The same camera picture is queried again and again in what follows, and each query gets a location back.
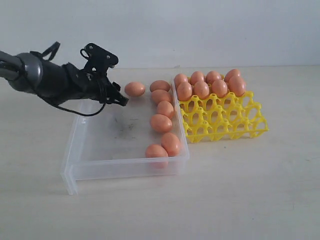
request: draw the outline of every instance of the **plastic egg tray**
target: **plastic egg tray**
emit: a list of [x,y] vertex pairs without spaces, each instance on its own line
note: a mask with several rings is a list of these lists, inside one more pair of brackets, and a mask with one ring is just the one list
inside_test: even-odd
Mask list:
[[252,91],[241,97],[229,92],[223,98],[212,93],[206,99],[193,95],[188,101],[179,101],[187,139],[198,143],[259,137],[269,129],[261,113],[262,106],[253,100],[253,96]]

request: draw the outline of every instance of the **white wall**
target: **white wall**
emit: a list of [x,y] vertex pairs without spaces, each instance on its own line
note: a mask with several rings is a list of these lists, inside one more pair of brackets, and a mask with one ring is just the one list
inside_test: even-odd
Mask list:
[[320,64],[320,0],[1,0],[0,23],[1,50],[79,67],[89,42],[119,68]]

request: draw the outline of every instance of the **egg tray cup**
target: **egg tray cup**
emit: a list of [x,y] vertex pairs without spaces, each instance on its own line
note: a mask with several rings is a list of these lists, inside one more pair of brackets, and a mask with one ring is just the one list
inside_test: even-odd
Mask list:
[[256,138],[269,130],[261,113],[261,104],[253,100],[254,93],[246,91],[237,97],[228,92],[219,98],[212,93],[206,99],[193,95],[188,101],[179,101],[183,128],[191,143],[205,139],[213,141],[241,137]]

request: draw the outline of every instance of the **clear plastic container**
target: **clear plastic container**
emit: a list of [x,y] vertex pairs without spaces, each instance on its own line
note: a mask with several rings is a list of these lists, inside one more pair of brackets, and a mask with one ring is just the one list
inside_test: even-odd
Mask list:
[[[180,154],[163,158],[145,157],[146,148],[150,144],[160,144],[162,137],[150,127],[149,121],[156,113],[156,105],[151,101],[149,84],[145,86],[145,94],[131,98],[125,107],[112,104],[96,116],[75,117],[61,167],[70,195],[78,193],[78,180],[177,175],[183,172],[190,155],[175,91],[171,132],[182,143]],[[83,100],[80,112],[92,113],[100,107],[98,102]],[[162,169],[151,164],[165,161],[168,161],[168,166]]]

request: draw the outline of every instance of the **white table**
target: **white table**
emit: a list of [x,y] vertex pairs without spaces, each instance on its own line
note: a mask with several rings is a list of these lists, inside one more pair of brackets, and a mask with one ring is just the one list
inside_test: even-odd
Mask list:
[[[74,115],[1,80],[0,239],[318,240],[320,67],[240,70],[269,132],[190,144],[183,175],[83,181],[73,196],[59,170]],[[110,76],[154,73],[153,81],[193,71],[114,69]]]

